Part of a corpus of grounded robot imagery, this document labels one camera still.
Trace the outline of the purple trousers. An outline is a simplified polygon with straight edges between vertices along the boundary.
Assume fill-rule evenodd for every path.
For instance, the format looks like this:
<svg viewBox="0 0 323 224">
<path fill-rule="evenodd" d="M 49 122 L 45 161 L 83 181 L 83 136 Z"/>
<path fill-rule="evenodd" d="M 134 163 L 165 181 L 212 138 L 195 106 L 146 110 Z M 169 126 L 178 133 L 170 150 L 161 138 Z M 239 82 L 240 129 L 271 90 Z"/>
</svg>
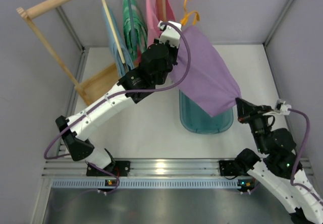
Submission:
<svg viewBox="0 0 323 224">
<path fill-rule="evenodd" d="M 191 53 L 191 64 L 179 89 L 211 117 L 232 108 L 241 97 L 238 83 L 206 35 L 196 26 L 183 34 Z"/>
</svg>

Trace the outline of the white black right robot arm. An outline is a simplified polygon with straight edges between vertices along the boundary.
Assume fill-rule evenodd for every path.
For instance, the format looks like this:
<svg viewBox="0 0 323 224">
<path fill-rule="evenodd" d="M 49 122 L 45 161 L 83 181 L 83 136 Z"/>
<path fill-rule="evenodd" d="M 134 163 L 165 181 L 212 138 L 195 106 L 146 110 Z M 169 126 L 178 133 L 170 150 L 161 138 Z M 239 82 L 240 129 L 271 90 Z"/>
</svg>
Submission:
<svg viewBox="0 0 323 224">
<path fill-rule="evenodd" d="M 293 223 L 322 223 L 322 198 L 310 183 L 294 153 L 296 143 L 286 128 L 272 129 L 269 118 L 288 116 L 292 107 L 279 99 L 275 108 L 254 105 L 236 98 L 238 121 L 250 126 L 260 158 L 251 149 L 244 149 L 234 160 L 242 174 L 254 177 L 288 212 Z"/>
</svg>

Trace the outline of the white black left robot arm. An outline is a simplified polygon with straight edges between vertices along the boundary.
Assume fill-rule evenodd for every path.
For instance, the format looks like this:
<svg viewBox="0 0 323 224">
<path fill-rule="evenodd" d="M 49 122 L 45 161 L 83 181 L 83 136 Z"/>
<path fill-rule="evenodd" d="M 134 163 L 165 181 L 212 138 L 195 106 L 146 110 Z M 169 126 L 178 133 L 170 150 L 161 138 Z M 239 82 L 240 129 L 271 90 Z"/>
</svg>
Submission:
<svg viewBox="0 0 323 224">
<path fill-rule="evenodd" d="M 100 150 L 89 136 L 122 110 L 148 97 L 157 85 L 163 85 L 177 64 L 179 48 L 158 39 L 141 55 L 139 65 L 128 71 L 102 97 L 83 111 L 68 118 L 56 119 L 62 140 L 73 161 L 85 160 L 100 169 L 110 171 L 115 161 L 107 150 Z"/>
</svg>

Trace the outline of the green patterned trousers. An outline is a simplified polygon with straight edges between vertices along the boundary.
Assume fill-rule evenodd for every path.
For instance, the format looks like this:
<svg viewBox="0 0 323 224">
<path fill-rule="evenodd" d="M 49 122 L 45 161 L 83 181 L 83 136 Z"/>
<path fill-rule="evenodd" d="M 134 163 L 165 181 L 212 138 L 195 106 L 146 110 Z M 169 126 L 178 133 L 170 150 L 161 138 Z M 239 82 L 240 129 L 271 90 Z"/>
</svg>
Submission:
<svg viewBox="0 0 323 224">
<path fill-rule="evenodd" d="M 147 24 L 136 0 L 123 0 L 123 31 L 132 61 L 147 49 Z"/>
</svg>

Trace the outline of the pink trousers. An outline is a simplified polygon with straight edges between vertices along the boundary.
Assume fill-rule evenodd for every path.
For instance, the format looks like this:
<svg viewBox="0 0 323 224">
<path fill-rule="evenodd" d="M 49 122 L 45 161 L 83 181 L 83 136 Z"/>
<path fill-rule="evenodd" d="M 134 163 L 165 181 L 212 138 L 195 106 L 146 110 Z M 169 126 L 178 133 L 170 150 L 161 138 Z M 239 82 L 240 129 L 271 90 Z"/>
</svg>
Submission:
<svg viewBox="0 0 323 224">
<path fill-rule="evenodd" d="M 161 31 L 158 28 L 159 19 L 157 17 L 156 0 L 146 0 L 146 23 L 147 23 L 147 47 L 153 44 Z"/>
</svg>

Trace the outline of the light wooden hanger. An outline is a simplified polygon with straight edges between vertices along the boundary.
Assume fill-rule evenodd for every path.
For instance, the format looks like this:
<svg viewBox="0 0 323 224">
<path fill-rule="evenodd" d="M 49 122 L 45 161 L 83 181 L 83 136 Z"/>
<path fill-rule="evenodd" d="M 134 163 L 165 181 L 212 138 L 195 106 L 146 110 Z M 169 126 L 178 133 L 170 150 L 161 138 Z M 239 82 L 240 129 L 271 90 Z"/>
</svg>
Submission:
<svg viewBox="0 0 323 224">
<path fill-rule="evenodd" d="M 124 55 L 123 55 L 123 52 L 122 52 L 122 49 L 121 49 L 121 46 L 120 46 L 119 39 L 118 39 L 117 34 L 116 34 L 116 30 L 115 30 L 115 27 L 114 27 L 114 24 L 113 24 L 113 21 L 112 21 L 112 18 L 111 18 L 107 3 L 106 3 L 105 0 L 101 0 L 101 2 L 102 2 L 102 5 L 103 5 L 103 8 L 104 8 L 104 12 L 105 12 L 105 15 L 107 17 L 108 23 L 110 25 L 110 28 L 111 28 L 111 31 L 112 31 L 112 34 L 113 34 L 113 38 L 114 38 L 114 40 L 116 42 L 118 53 L 119 53 L 119 56 L 121 58 L 122 64 L 125 64 L 125 58 L 124 58 Z"/>
</svg>

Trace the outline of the light blue trousers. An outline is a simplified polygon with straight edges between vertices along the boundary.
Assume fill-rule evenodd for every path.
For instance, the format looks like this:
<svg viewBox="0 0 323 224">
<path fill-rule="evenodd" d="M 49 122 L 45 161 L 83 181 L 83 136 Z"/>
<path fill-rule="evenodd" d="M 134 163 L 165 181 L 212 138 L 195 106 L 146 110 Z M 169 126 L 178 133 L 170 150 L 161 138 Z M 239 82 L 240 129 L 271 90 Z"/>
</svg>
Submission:
<svg viewBox="0 0 323 224">
<path fill-rule="evenodd" d="M 127 66 L 128 70 L 132 70 L 134 69 L 134 63 L 118 30 L 113 12 L 110 10 L 110 8 L 108 8 L 108 11 L 113 27 L 111 27 L 105 9 L 104 7 L 102 7 L 102 14 L 105 21 L 105 27 L 109 41 L 109 49 L 115 59 L 118 75 L 119 77 L 123 77 L 127 72 L 125 66 Z"/>
</svg>

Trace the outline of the teal plastic bin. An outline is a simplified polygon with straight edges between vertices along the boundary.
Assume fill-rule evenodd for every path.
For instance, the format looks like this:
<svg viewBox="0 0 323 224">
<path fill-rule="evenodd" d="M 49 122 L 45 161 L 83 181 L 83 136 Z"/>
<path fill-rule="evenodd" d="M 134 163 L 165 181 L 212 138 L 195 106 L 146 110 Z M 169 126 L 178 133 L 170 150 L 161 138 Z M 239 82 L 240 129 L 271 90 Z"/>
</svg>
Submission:
<svg viewBox="0 0 323 224">
<path fill-rule="evenodd" d="M 232 108 L 211 117 L 182 91 L 179 91 L 179 110 L 181 124 L 192 133 L 218 134 L 228 130 L 233 124 Z"/>
</svg>

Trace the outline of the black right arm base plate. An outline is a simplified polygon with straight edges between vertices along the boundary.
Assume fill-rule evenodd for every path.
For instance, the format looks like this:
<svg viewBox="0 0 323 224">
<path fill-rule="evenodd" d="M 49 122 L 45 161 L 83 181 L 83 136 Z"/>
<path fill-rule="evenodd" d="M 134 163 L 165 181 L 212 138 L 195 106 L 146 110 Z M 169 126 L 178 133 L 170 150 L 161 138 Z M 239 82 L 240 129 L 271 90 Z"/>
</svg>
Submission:
<svg viewBox="0 0 323 224">
<path fill-rule="evenodd" d="M 248 162 L 243 160 L 220 160 L 220 175 L 228 180 L 233 180 L 240 176 L 248 176 L 248 171 L 253 169 L 256 164 L 254 162 Z"/>
</svg>

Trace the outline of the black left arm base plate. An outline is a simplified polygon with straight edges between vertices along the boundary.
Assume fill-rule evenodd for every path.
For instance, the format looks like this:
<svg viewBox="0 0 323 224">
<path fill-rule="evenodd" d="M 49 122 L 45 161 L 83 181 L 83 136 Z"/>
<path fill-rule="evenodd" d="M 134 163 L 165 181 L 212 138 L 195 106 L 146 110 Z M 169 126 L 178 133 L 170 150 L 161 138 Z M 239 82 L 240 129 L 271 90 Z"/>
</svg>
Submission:
<svg viewBox="0 0 323 224">
<path fill-rule="evenodd" d="M 105 171 L 108 171 L 112 173 L 113 175 L 116 175 L 118 177 L 127 177 L 128 173 L 130 172 L 130 161 L 126 160 L 117 160 L 116 164 L 113 169 L 105 168 Z M 107 176 L 104 172 L 97 170 L 96 168 L 87 165 L 86 175 L 88 177 L 103 177 Z"/>
</svg>

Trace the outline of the aluminium mounting rail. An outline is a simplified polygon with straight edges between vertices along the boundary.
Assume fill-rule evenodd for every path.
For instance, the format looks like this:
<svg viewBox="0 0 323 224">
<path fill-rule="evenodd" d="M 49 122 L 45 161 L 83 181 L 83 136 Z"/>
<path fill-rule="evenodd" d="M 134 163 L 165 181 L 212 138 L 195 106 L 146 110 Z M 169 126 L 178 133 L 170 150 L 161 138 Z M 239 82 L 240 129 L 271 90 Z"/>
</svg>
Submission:
<svg viewBox="0 0 323 224">
<path fill-rule="evenodd" d="M 220 175 L 220 158 L 117 158 L 130 161 L 128 177 L 134 178 L 198 178 L 218 177 Z M 87 164 L 75 162 L 70 158 L 47 160 L 42 177 L 84 177 Z"/>
</svg>

